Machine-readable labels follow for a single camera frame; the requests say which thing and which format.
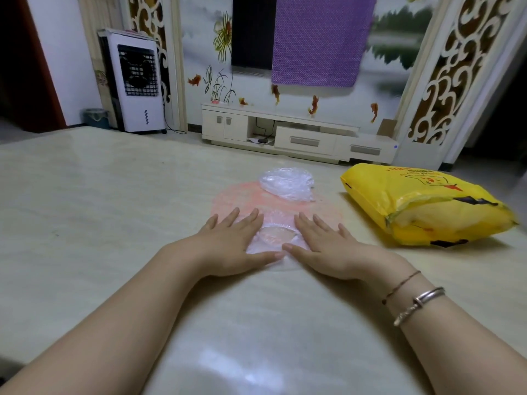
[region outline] bracelet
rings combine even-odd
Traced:
[[[395,287],[395,288],[392,290],[392,292],[390,292],[388,295],[386,295],[386,298],[383,299],[383,300],[381,301],[381,303],[382,303],[383,305],[386,305],[386,301],[388,300],[388,298],[390,298],[393,294],[395,294],[396,292],[398,292],[399,289],[400,289],[403,285],[405,285],[405,284],[408,282],[408,280],[410,280],[413,276],[417,276],[420,272],[421,272],[421,270],[418,270],[417,272],[413,272],[413,273],[412,273],[407,279],[402,280],[402,281],[399,283],[399,285],[398,285],[397,287]]]
[[[438,287],[432,291],[427,291],[417,298],[414,298],[414,304],[406,309],[404,312],[399,313],[399,316],[394,321],[394,325],[399,327],[399,325],[404,322],[408,317],[410,317],[417,309],[421,309],[425,304],[429,303],[432,299],[445,295],[445,289],[443,287]]]

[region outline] television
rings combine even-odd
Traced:
[[[276,0],[232,0],[233,66],[273,68]]]

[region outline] beige curtain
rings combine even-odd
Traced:
[[[110,125],[117,127],[97,31],[105,28],[123,30],[119,0],[79,0],[79,7],[84,33],[88,40],[89,54],[92,58],[93,69],[101,94],[102,106],[110,112]]]

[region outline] silver bracelet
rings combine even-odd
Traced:
[[[414,298],[414,304],[404,312],[399,313],[399,316],[397,316],[394,321],[394,325],[399,327],[399,325],[410,317],[417,309],[421,309],[425,303],[429,303],[432,299],[440,297],[441,295],[445,295],[445,289],[443,287],[438,287]]]

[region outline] glossy table surface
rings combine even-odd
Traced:
[[[397,247],[345,195],[344,166],[76,128],[0,145],[0,358],[28,363],[162,245],[191,235],[223,188],[274,167],[315,188],[363,242],[392,247],[527,355],[526,236]],[[421,394],[427,379],[359,282],[301,267],[206,279],[191,292],[148,394]]]

